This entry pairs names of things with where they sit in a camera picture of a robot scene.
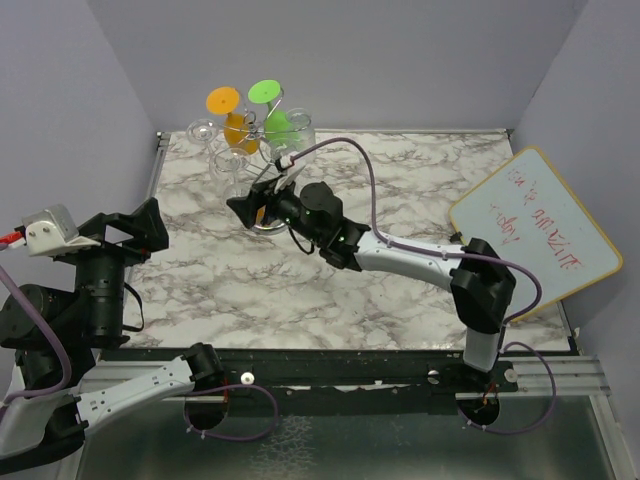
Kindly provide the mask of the orange plastic wine glass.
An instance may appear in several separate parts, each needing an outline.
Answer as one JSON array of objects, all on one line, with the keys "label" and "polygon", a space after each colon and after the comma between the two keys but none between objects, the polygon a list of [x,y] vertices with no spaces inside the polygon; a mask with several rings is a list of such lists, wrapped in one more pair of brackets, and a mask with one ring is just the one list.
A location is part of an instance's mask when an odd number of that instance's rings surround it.
[{"label": "orange plastic wine glass", "polygon": [[259,140],[250,138],[248,121],[239,113],[241,100],[241,94],[236,88],[222,86],[208,94],[206,107],[211,114],[224,117],[223,135],[228,146],[251,155],[259,149]]}]

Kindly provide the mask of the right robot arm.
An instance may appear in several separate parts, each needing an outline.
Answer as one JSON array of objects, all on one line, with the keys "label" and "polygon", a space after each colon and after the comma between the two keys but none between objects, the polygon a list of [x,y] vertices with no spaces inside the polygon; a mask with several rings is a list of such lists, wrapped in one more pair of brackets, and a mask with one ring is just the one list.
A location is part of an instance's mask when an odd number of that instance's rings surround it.
[{"label": "right robot arm", "polygon": [[461,383],[481,391],[494,381],[516,279],[487,242],[474,239],[460,247],[385,240],[372,227],[348,219],[342,200],[324,182],[297,191],[262,181],[226,204],[247,229],[283,223],[337,269],[391,273],[446,290],[467,328]]}]

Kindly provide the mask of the green plastic wine glass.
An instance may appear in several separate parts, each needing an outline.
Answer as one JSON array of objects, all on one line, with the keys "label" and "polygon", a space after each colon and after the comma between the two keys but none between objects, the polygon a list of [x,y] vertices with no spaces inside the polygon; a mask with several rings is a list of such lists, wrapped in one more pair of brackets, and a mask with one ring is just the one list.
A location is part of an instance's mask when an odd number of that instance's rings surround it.
[{"label": "green plastic wine glass", "polygon": [[267,115],[263,122],[264,137],[271,146],[291,145],[295,131],[287,118],[287,114],[280,108],[284,98],[281,84],[274,79],[264,79],[255,83],[248,91],[249,101],[256,105],[267,107]]}]

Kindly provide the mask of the clear wine glass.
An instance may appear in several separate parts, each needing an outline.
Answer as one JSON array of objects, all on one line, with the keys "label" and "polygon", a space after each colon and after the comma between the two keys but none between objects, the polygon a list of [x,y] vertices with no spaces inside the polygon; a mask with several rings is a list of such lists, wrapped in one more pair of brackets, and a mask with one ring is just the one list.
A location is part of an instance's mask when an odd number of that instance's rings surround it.
[{"label": "clear wine glass", "polygon": [[186,129],[186,136],[190,143],[209,146],[218,136],[219,129],[210,119],[193,121]]}]

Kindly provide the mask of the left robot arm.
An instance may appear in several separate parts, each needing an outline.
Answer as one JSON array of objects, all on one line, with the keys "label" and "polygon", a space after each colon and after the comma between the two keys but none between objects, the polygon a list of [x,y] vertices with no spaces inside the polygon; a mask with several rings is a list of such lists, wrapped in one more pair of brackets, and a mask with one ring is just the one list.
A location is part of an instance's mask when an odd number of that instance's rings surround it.
[{"label": "left robot arm", "polygon": [[116,350],[136,327],[124,323],[127,268],[169,246],[158,201],[133,213],[99,213],[75,225],[66,207],[29,215],[1,240],[2,249],[25,246],[75,269],[74,288],[17,286],[1,308],[1,345],[14,351],[9,389],[1,402],[1,472],[11,474],[57,462],[124,413],[182,394],[210,394],[223,386],[222,363],[210,345],[197,343],[150,374],[90,394],[77,387],[96,365],[97,350]]}]

